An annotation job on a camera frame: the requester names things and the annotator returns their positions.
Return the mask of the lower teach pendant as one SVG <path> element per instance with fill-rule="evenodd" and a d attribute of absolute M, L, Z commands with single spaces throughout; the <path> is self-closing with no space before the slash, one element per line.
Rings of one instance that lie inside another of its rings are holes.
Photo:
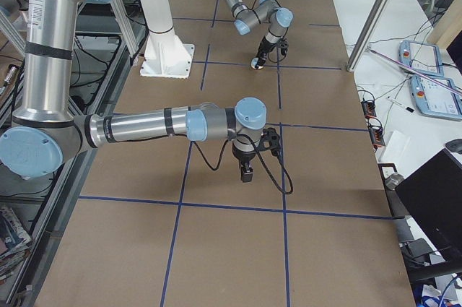
<path fill-rule="evenodd" d="M 421 76 L 411 78 L 411 93 L 424 116 L 461 120 L 461 97 Z"/>

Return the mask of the teach pendant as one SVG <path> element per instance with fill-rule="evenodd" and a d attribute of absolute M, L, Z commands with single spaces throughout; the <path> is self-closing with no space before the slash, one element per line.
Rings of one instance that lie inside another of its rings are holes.
<path fill-rule="evenodd" d="M 411 78 L 411 93 L 424 116 L 461 120 L 461 97 L 421 76 Z"/>
<path fill-rule="evenodd" d="M 398 52 L 399 60 L 412 69 L 431 77 L 444 77 L 440 49 L 433 44 L 402 40 Z"/>

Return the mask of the aluminium frame post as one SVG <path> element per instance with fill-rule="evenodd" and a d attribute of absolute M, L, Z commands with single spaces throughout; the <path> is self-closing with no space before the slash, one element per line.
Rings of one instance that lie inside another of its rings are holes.
<path fill-rule="evenodd" d="M 375 28 L 378 25 L 380 17 L 384 12 L 386 5 L 390 0 L 375 0 L 372 9 L 365 21 L 365 25 L 362 28 L 361 33 L 357 39 L 357 42 L 354 45 L 352 54 L 349 57 L 348 63 L 346 65 L 346 70 L 348 72 L 353 72 L 361 59 L 362 54 L 367 49 L 367 46 L 370 43 L 372 34 L 374 33 Z"/>

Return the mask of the black marker pen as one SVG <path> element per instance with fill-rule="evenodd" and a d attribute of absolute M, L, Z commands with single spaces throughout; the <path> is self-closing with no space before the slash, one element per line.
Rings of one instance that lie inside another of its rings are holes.
<path fill-rule="evenodd" d="M 397 99 L 395 98 L 387 97 L 387 100 L 390 101 L 392 104 L 397 105 L 398 107 L 403 108 L 404 110 L 410 113 L 413 113 L 415 111 L 412 107 L 404 105 L 403 103 L 397 101 Z"/>

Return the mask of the black monitor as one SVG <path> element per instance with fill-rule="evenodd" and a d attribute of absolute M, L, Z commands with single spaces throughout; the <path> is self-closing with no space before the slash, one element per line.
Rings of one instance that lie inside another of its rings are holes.
<path fill-rule="evenodd" d="M 409 214 L 446 260 L 461 258 L 461 163 L 439 151 L 396 187 Z"/>

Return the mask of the upper teach pendant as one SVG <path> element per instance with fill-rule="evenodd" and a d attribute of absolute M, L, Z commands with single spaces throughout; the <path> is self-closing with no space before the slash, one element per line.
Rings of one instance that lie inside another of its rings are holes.
<path fill-rule="evenodd" d="M 398 52 L 399 60 L 412 69 L 431 77 L 444 77 L 440 49 L 433 44 L 402 40 Z"/>

